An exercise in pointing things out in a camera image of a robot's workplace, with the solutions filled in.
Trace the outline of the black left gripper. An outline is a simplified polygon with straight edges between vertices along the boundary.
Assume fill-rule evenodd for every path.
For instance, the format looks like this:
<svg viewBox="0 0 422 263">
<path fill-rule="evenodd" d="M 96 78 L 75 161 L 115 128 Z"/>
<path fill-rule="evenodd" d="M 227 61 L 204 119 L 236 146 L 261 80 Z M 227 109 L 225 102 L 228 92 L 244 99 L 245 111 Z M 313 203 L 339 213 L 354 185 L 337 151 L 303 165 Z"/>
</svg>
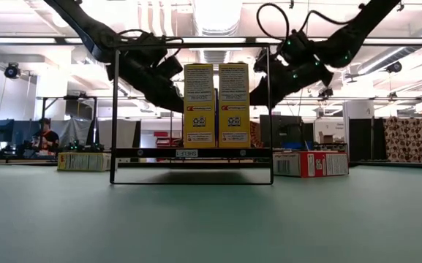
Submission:
<svg viewBox="0 0 422 263">
<path fill-rule="evenodd" d="M 114 50 L 111 63 L 107 66 L 109 80 L 114 80 L 118 62 L 118 77 L 147 96 L 150 103 L 177 113 L 184 111 L 184 100 L 171 80 L 183 71 L 175 53 L 163 56 L 163 61 L 153 60 L 150 64 L 129 56 L 126 51 L 120 52 L 118 57 L 116 53 Z"/>
</svg>

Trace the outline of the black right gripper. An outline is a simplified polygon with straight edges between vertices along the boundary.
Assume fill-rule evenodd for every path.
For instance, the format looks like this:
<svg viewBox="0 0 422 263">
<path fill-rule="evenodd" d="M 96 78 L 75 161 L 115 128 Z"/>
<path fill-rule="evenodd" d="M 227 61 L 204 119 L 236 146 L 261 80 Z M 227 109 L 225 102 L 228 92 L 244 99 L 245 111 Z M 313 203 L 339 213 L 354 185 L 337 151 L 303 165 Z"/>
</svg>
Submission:
<svg viewBox="0 0 422 263">
<path fill-rule="evenodd" d="M 269 57 L 264 50 L 258 53 L 254 64 L 255 72 L 264 72 L 256 88 L 249 93 L 252 106 L 271 106 L 274 108 L 286 95 L 296 93 L 318 81 L 328 86 L 333 79 L 333 72 L 327 70 L 318 60 L 311 60 L 300 66 L 285 66 L 276 58 Z"/>
</svg>

